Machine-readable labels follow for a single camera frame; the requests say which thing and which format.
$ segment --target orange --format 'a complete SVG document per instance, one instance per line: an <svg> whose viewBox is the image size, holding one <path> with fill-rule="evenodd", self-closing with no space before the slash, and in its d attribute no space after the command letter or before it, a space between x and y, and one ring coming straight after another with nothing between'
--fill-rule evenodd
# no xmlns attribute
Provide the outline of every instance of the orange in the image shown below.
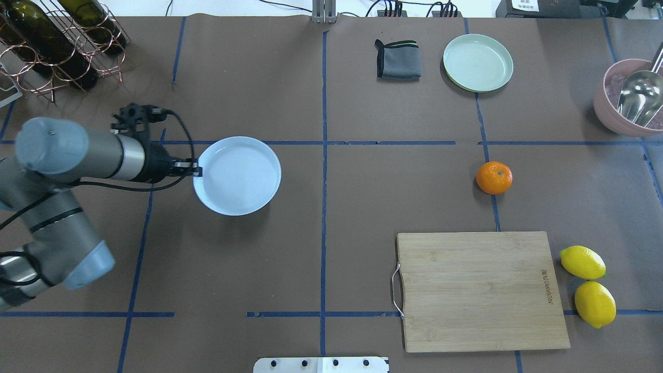
<svg viewBox="0 0 663 373"><path fill-rule="evenodd" d="M488 194L504 193L511 188L512 182L511 169L504 163L490 161L477 172L477 184Z"/></svg>

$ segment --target white plate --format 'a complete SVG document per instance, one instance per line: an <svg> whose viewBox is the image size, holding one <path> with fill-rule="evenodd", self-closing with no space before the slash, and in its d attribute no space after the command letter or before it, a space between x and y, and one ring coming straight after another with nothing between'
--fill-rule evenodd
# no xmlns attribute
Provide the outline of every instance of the white plate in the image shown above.
<svg viewBox="0 0 663 373"><path fill-rule="evenodd" d="M250 214L266 205L281 182L281 164L260 140L235 136L215 142L200 155L202 177L194 190L205 206L223 215Z"/></svg>
<svg viewBox="0 0 663 373"><path fill-rule="evenodd" d="M444 70L460 88L489 92L513 75L513 59L497 40L480 34L461 35L444 49Z"/></svg>

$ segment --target pink bowl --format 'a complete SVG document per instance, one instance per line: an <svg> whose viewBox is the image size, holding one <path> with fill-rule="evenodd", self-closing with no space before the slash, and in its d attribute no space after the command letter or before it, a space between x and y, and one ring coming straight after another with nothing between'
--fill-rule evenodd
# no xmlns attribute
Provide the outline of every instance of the pink bowl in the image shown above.
<svg viewBox="0 0 663 373"><path fill-rule="evenodd" d="M601 85L594 95L594 111L605 127L608 127L612 131L621 135L634 137L644 137L663 133L663 126L661 125L654 125L651 128L645 128L626 119L617 111L615 107L617 105L617 101L614 99L614 97L613 100L615 101L615 105L613 105L613 103L611 103L610 99L608 98L607 90L610 89L609 86L614 76L620 75L627 77L636 71L649 70L651 64L652 63L647 60L639 60L635 58L630 60L622 60L610 66L608 71L605 72L603 80L601 81ZM655 121L663 123L663 110L658 112L656 117L652 119L652 122Z"/></svg>

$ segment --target cutting board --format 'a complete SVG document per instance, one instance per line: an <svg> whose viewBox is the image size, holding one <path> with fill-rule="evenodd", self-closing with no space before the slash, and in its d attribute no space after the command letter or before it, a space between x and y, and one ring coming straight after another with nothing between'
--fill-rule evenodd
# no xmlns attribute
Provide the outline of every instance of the cutting board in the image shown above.
<svg viewBox="0 0 663 373"><path fill-rule="evenodd" d="M570 348L545 232L399 233L405 351Z"/></svg>

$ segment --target metal handle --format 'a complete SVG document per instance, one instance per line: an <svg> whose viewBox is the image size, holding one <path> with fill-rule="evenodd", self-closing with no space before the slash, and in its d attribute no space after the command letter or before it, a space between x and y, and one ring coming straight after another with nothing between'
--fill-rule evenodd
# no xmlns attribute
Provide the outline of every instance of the metal handle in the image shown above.
<svg viewBox="0 0 663 373"><path fill-rule="evenodd" d="M391 301L394 303L394 307L398 310L398 313L400 313L400 319L405 320L405 315L403 315L403 311L400 310L400 307L396 304L396 291L394 288L394 277L396 277L396 273L400 271L400 262L396 262L396 270L394 270L394 274L391 275Z"/></svg>
<svg viewBox="0 0 663 373"><path fill-rule="evenodd" d="M663 42L658 47L656 54L654 55L654 60L652 61L651 71L658 73L658 69L661 67L663 62Z"/></svg>

